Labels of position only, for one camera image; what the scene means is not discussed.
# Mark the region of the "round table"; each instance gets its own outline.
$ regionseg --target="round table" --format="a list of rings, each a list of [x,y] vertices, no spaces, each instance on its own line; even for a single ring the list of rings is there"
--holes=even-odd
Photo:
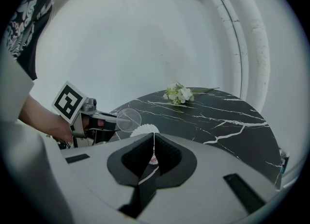
[[[174,106],[158,91],[132,100],[115,110],[138,111],[143,124],[155,125],[160,133],[216,146],[281,185],[281,159],[277,141],[263,117],[245,101],[219,90],[195,94],[194,102]],[[128,138],[117,131],[111,141]],[[152,173],[148,168],[143,177]]]

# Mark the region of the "hand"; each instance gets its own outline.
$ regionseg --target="hand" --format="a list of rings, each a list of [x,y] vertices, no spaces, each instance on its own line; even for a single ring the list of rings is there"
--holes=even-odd
[[[82,117],[82,124],[83,124],[84,131],[88,130],[89,119],[90,119],[89,116],[83,116]],[[64,122],[65,123],[61,123],[61,125],[64,125],[64,129],[63,129],[62,138],[60,138],[60,139],[62,139],[63,141],[67,141],[67,142],[72,143],[72,137],[73,137],[72,132],[70,130],[70,127],[69,127],[67,121],[64,120]],[[98,120],[98,126],[103,128],[103,125],[104,125],[104,121],[103,120]]]
[[[25,124],[63,141],[72,142],[72,132],[68,122],[61,116],[44,108],[31,96],[28,96],[19,114],[19,119]],[[82,118],[83,128],[87,130],[89,117]],[[103,127],[104,121],[98,120],[98,126]]]

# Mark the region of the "black rubber pad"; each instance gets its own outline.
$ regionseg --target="black rubber pad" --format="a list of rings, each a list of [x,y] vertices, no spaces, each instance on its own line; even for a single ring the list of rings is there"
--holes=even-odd
[[[73,157],[68,157],[68,158],[65,158],[67,163],[70,164],[70,163],[74,163],[74,162],[78,162],[80,160],[84,160],[84,159],[88,159],[90,158],[87,154],[80,154],[80,155],[76,155],[76,156],[73,156]]]
[[[230,174],[223,178],[249,214],[260,209],[265,204],[259,195],[238,174]]]

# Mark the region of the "white vein pattern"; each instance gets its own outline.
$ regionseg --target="white vein pattern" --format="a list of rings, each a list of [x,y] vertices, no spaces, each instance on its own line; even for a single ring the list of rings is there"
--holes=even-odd
[[[225,123],[232,123],[232,124],[235,124],[235,125],[241,125],[241,126],[245,126],[245,127],[260,127],[260,126],[269,127],[267,122],[263,122],[263,123],[244,123],[244,122],[241,122],[241,121],[215,119],[215,118],[211,118],[211,117],[206,117],[206,116],[204,116],[201,113],[200,113],[200,115],[192,115],[192,117],[205,118],[205,119],[209,119],[209,120],[213,120],[213,121],[222,121],[223,123],[221,123],[220,126],[225,124]]]
[[[243,129],[244,129],[245,127],[246,127],[246,126],[243,125],[242,128],[241,128],[241,130],[240,130],[239,132],[237,132],[237,133],[231,133],[231,134],[228,134],[228,135],[218,136],[218,137],[217,137],[217,136],[214,136],[214,137],[216,138],[215,141],[206,141],[206,142],[204,142],[204,144],[214,144],[214,143],[217,143],[218,140],[220,140],[220,139],[226,139],[226,138],[229,138],[229,137],[238,135],[238,134],[242,133],[242,131],[243,131]]]
[[[278,174],[278,176],[277,176],[277,179],[276,179],[276,181],[275,181],[274,186],[276,185],[276,183],[277,183],[277,181],[278,181],[278,178],[279,178],[279,175],[281,174],[281,171],[282,171],[282,169],[280,169],[280,172],[279,172],[279,174]]]
[[[153,175],[155,174],[155,172],[156,172],[158,169],[159,169],[159,166],[156,167],[156,168],[152,171],[152,173],[149,174],[145,179],[142,179],[142,180],[138,183],[138,185],[140,185],[141,183],[144,183],[146,180],[148,180],[151,176],[153,176]]]
[[[262,118],[259,118],[259,117],[256,117],[256,116],[252,116],[252,115],[247,114],[247,113],[242,113],[242,112],[237,112],[237,111],[230,111],[230,110],[223,110],[223,109],[212,108],[212,107],[205,106],[205,105],[198,104],[198,103],[191,103],[191,104],[197,104],[197,105],[200,105],[200,106],[202,106],[202,107],[204,107],[204,108],[210,108],[210,109],[219,110],[219,111],[224,111],[224,112],[238,113],[238,114],[240,114],[240,115],[246,115],[246,116],[249,116],[249,117],[252,117],[252,118],[255,118],[255,119],[259,119],[259,120],[264,121],[264,119],[262,119]]]
[[[119,111],[121,111],[121,110],[119,109],[118,111],[116,111],[114,113],[110,113],[110,114],[118,114]]]
[[[227,123],[227,121],[224,121],[224,122],[222,122],[221,124],[218,124],[218,125],[215,126],[214,128],[217,128],[217,127],[219,127],[219,126],[222,126],[222,125],[224,125],[225,123]]]
[[[198,120],[199,122],[205,122],[205,123],[210,123],[209,121],[200,121],[200,120]]]
[[[178,112],[178,113],[184,113],[184,112],[182,112],[180,110],[173,110],[173,109],[170,109],[170,108],[167,108],[167,107],[164,107],[164,106],[157,105],[156,102],[150,102],[150,101],[144,102],[144,101],[141,101],[139,99],[135,99],[135,101],[140,101],[140,102],[143,102],[145,104],[150,104],[150,105],[155,106],[155,107],[161,107],[161,108],[164,108],[164,109],[167,109],[167,110],[171,110],[171,111],[174,111],[174,112]]]
[[[241,99],[230,99],[230,98],[226,98],[226,99],[223,99],[225,101],[243,101]]]
[[[167,114],[163,114],[163,113],[158,114],[158,113],[153,113],[153,112],[150,112],[150,111],[143,111],[143,110],[138,110],[138,109],[135,109],[135,110],[140,111],[141,113],[151,113],[153,115],[160,115],[160,116],[162,116],[162,117],[164,117],[166,119],[173,120],[173,121],[178,121],[176,119],[179,119],[181,121],[197,125],[197,123],[189,122],[189,121],[183,120],[182,118],[175,117],[175,116],[172,116],[172,115],[167,115]]]
[[[199,102],[199,101],[197,101],[197,100],[195,100],[195,102],[198,102],[198,103],[200,103],[200,104],[203,104],[202,102]]]
[[[187,106],[187,105],[172,104],[172,103],[169,103],[169,102],[151,102],[151,101],[147,101],[147,102],[151,103],[151,104],[162,104],[162,105],[171,105],[171,106],[182,107],[182,108],[197,109],[197,108],[193,108],[193,107],[190,107],[190,106]]]
[[[233,151],[231,151],[231,150],[228,149],[227,147],[223,146],[220,142],[218,142],[218,144],[219,144],[220,146],[224,147],[226,150],[230,151],[232,154],[234,154],[234,156],[235,156],[237,159],[239,159],[240,161],[242,161],[241,158],[239,158]]]
[[[267,162],[267,161],[265,161],[265,162],[266,162],[267,164],[271,164],[271,165],[273,165],[273,166],[282,168],[282,165],[275,165],[275,164],[269,163],[269,162]]]
[[[121,138],[120,138],[120,136],[118,135],[118,133],[115,132],[115,134],[116,134],[117,138],[118,138],[119,140],[121,140]]]
[[[221,127],[233,127],[233,128],[239,128],[240,126],[236,126],[236,125],[221,125]],[[258,128],[268,128],[269,126],[259,126],[259,127],[246,127],[246,128],[250,128],[250,129],[258,129]]]
[[[228,151],[230,151],[232,154],[234,154],[236,158],[238,158],[239,160],[241,160],[233,151],[231,151],[231,150],[228,149],[227,147],[223,146],[220,142],[218,142],[218,140],[221,139],[221,138],[223,138],[224,136],[219,136],[219,137],[217,137],[217,136],[213,135],[212,133],[209,133],[208,131],[203,130],[203,129],[199,128],[199,127],[196,127],[196,130],[197,130],[197,129],[200,129],[201,131],[204,131],[204,132],[206,132],[206,133],[208,133],[208,134],[214,136],[214,137],[217,139],[216,142],[204,142],[203,144],[214,144],[214,143],[218,143],[220,146],[222,146],[223,148],[225,148],[226,150],[228,150]],[[230,136],[234,136],[234,135],[237,135],[237,134],[229,134],[229,135],[226,135],[226,136],[229,136],[229,137],[230,137]]]

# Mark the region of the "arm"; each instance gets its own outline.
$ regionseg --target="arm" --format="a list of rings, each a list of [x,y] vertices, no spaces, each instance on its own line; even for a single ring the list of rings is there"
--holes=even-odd
[[[19,114],[19,119],[43,133],[63,141],[72,142],[72,133],[67,121],[44,108],[31,96],[27,97]]]

